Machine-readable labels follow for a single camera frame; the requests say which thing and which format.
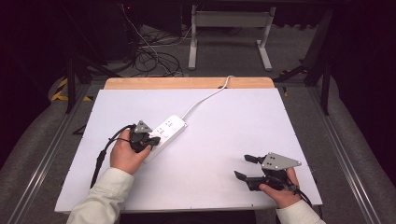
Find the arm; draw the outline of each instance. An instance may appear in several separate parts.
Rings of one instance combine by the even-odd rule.
[[[129,130],[120,134],[129,140]],[[117,140],[110,154],[110,168],[89,195],[72,210],[67,223],[114,223],[134,183],[133,174],[149,155],[151,146],[135,153],[127,141]]]
[[[131,190],[134,177],[109,168],[72,210],[67,223],[114,223]]]
[[[290,181],[299,186],[297,175],[293,168],[286,170]],[[270,196],[277,204],[276,213],[282,224],[323,224],[318,214],[301,199],[299,194],[288,190],[276,190],[261,184],[260,189]]]

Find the metal rail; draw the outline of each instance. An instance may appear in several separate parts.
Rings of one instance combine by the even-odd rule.
[[[64,119],[61,122],[56,134],[52,138],[51,143],[44,155],[43,159],[37,166],[33,176],[27,185],[24,193],[22,194],[17,206],[15,207],[11,217],[8,220],[7,224],[18,224],[22,223],[23,218],[25,217],[29,207],[32,205],[32,202],[37,195],[41,184],[43,183],[50,166],[55,159],[55,156],[61,146],[62,141],[64,140],[64,133],[66,132],[69,124],[71,123],[73,117],[78,110],[79,104],[84,99],[84,96],[89,88],[89,85],[82,85],[81,88],[78,90],[78,97],[77,102],[73,109],[70,111],[69,114],[64,115]]]
[[[355,195],[356,200],[358,201],[359,207],[361,208],[361,212],[363,213],[366,222],[372,224],[381,223],[369,199],[369,196],[367,195],[366,190],[361,183],[361,179],[356,173],[355,168],[353,167],[353,164],[347,155],[347,151],[344,148],[336,130],[334,129],[334,126],[332,125],[332,121],[330,120],[329,116],[326,116],[323,113],[318,93],[315,91],[314,87],[308,87],[307,89],[312,101],[314,102],[320,114],[323,123],[326,126],[326,129],[330,136],[330,140],[332,142],[332,148],[334,149],[334,153],[338,161],[340,162],[341,168],[346,175],[346,180],[348,181],[349,186],[351,187],[352,192]]]

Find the white sleeve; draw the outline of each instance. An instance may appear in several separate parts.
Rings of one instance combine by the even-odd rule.
[[[318,214],[303,200],[282,209],[276,209],[282,224],[323,224]]]
[[[133,183],[132,175],[108,168],[88,196],[73,208],[67,223],[114,223]]]

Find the white power strip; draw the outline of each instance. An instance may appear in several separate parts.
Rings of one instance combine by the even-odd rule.
[[[162,150],[164,150],[179,134],[187,128],[187,123],[176,115],[172,115],[166,119],[160,126],[158,126],[149,137],[161,137],[158,146],[153,147],[148,157],[144,160],[145,163],[151,161]]]

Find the hand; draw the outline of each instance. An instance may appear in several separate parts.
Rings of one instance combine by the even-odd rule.
[[[288,168],[286,173],[288,174],[291,183],[298,187],[298,179],[294,169]],[[288,191],[286,189],[276,190],[265,184],[260,184],[259,188],[276,202],[278,208],[289,207],[301,200],[300,194],[294,194],[294,192]]]
[[[120,133],[119,138],[129,139],[130,130],[124,130]],[[140,164],[149,155],[151,146],[147,146],[140,153],[135,153],[129,142],[117,140],[110,154],[110,166],[118,168],[130,175],[133,175],[137,169],[139,169]]]

